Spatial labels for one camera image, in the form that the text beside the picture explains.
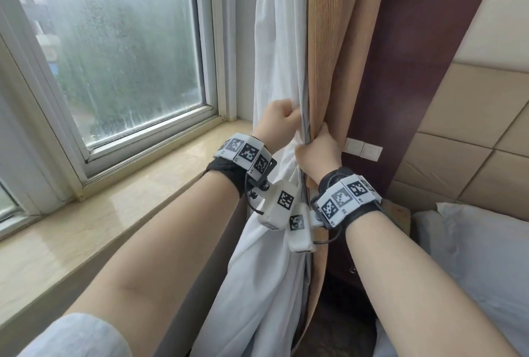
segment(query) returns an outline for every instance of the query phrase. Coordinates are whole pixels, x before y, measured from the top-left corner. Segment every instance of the white pillow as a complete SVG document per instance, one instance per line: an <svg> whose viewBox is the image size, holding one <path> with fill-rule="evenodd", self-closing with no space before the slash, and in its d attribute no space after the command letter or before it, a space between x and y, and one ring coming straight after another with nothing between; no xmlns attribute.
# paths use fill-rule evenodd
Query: white pillow
<svg viewBox="0 0 529 357"><path fill-rule="evenodd" d="M529 357L529 223L445 202L414 218L420 246ZM380 322L377 334L374 357L396 356Z"/></svg>

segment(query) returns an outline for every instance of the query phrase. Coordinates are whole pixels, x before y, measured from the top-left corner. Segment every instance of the person's right arm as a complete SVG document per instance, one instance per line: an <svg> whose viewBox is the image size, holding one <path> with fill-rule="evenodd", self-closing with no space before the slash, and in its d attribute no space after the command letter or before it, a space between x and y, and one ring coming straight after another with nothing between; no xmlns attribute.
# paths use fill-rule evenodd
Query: person's right arm
<svg viewBox="0 0 529 357"><path fill-rule="evenodd" d="M311 144L296 148L296 159L319 183L341 166L341 150L324 125ZM476 303L383 213L355 220L346 239L399 356L518 356Z"/></svg>

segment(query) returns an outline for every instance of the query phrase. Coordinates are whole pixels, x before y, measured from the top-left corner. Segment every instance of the white wall switch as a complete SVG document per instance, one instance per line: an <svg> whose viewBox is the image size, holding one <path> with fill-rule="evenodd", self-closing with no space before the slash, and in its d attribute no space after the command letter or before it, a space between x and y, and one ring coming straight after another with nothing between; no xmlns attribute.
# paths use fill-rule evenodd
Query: white wall switch
<svg viewBox="0 0 529 357"><path fill-rule="evenodd" d="M360 154L362 153L363 146L364 146L364 141L359 141L355 139L347 139L346 146L343 151L349 154L360 156Z"/></svg>
<svg viewBox="0 0 529 357"><path fill-rule="evenodd" d="M366 158L366 159L376 162L378 161L378 158L380 157L381 152L382 152L382 147L365 143L364 146L362 147L362 152L360 153L360 156L362 158Z"/></svg>

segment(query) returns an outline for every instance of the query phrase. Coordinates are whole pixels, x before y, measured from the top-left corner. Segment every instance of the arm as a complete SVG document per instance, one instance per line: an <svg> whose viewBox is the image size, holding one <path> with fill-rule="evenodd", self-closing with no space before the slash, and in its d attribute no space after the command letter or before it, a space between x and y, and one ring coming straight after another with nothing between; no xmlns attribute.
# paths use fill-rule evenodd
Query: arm
<svg viewBox="0 0 529 357"><path fill-rule="evenodd" d="M324 126L296 149L317 183L341 166L341 150ZM481 309L418 245L380 212L346 230L362 284L400 356L518 356Z"/></svg>
<svg viewBox="0 0 529 357"><path fill-rule="evenodd" d="M275 153L294 137L300 121L290 100L274 101L254 136ZM112 256L66 314L99 317L125 337L135 357L152 355L238 202L226 176L206 173Z"/></svg>

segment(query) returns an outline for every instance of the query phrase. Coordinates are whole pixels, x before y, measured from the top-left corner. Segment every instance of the window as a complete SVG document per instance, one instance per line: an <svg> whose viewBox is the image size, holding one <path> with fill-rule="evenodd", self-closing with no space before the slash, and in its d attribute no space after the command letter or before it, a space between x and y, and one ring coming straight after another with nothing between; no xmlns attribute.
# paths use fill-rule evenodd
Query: window
<svg viewBox="0 0 529 357"><path fill-rule="evenodd" d="M222 121L222 2L0 0L0 221Z"/></svg>

